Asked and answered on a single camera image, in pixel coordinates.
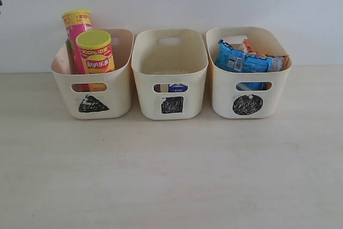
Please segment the small blue white box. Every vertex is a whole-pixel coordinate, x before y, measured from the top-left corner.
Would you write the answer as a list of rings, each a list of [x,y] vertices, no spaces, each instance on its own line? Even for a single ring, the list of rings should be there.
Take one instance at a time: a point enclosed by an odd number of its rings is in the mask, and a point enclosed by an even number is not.
[[[168,84],[168,92],[185,92],[188,89],[187,84]]]

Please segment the blue noodle bag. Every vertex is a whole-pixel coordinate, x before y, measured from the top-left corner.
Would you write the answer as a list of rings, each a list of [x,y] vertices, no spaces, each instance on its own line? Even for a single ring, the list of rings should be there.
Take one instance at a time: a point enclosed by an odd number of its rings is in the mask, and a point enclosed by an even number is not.
[[[273,64],[271,57],[262,57],[245,53],[234,48],[224,40],[219,40],[219,52],[215,65],[233,73],[263,73],[270,72]]]

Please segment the orange snack bag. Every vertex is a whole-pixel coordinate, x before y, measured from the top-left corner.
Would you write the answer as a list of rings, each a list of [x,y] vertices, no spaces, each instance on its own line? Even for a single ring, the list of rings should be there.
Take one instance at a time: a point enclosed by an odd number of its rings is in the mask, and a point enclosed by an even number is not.
[[[279,72],[285,69],[289,61],[288,55],[273,56],[256,52],[247,39],[238,49],[244,52],[244,72]]]

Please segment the small purple box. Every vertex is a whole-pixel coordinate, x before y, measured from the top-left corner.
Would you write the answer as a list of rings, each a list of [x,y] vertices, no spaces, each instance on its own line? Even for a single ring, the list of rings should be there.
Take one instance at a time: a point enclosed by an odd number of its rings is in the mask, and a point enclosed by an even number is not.
[[[168,84],[155,84],[153,89],[156,93],[168,93],[169,85]]]

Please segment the cream bin with triangle mark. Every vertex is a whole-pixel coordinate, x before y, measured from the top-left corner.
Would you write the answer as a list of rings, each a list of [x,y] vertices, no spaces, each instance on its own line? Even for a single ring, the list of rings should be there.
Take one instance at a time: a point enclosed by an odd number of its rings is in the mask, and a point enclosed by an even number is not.
[[[106,29],[111,35],[115,71],[81,75],[68,41],[51,64],[55,80],[70,114],[81,120],[112,119],[126,114],[132,104],[134,80],[131,54],[134,34],[127,29]]]

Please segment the pink Lays chips can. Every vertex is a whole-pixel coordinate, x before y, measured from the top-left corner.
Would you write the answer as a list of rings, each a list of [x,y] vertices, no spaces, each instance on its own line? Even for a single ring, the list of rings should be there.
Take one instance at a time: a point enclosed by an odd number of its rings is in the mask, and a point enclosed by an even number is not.
[[[77,71],[79,74],[84,75],[85,69],[81,59],[80,50],[76,44],[76,38],[81,33],[92,30],[90,12],[84,9],[73,10],[62,14],[62,19],[66,28]]]

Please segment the yellow Lays chips can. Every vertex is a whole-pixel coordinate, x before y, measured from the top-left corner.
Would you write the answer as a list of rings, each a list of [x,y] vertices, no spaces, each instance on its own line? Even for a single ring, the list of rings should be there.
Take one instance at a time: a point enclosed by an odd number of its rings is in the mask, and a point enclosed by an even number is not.
[[[85,31],[76,38],[85,74],[108,73],[115,70],[111,36],[103,30]]]

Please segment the cream bin with circle mark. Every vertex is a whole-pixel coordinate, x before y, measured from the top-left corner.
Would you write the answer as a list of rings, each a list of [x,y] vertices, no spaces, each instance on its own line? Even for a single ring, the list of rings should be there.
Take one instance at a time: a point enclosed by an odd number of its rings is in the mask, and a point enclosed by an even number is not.
[[[206,33],[209,60],[209,88],[214,111],[228,119],[261,119],[272,115],[280,100],[292,61],[283,70],[262,73],[234,73],[215,65],[219,41],[231,36],[246,36],[255,50],[284,56],[286,51],[268,30],[259,27],[214,28]]]

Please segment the cream bin with square mark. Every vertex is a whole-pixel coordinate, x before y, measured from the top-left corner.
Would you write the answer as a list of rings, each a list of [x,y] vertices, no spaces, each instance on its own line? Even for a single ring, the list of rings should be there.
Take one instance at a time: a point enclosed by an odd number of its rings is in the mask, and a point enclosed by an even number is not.
[[[152,120],[197,116],[203,104],[207,51],[192,29],[151,29],[139,33],[132,52],[141,112]],[[155,84],[187,84],[185,92],[156,93]]]

